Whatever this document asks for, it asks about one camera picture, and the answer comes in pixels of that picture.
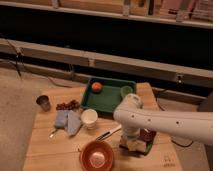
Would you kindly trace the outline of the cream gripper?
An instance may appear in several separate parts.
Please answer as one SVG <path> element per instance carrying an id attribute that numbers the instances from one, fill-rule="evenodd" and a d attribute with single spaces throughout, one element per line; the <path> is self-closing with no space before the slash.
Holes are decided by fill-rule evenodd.
<path id="1" fill-rule="evenodd" d="M 138 129 L 122 129 L 120 144 L 122 146 L 127 146 L 128 140 L 137 140 L 139 137 L 140 131 Z"/>

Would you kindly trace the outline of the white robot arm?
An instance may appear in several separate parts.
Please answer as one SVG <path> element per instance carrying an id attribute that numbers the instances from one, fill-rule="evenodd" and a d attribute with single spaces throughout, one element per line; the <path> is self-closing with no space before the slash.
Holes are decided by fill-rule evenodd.
<path id="1" fill-rule="evenodd" d="M 146 110 L 140 97 L 130 93 L 113 117 L 122 125 L 125 139 L 136 139 L 141 129 L 148 129 L 213 146 L 213 112 Z"/>

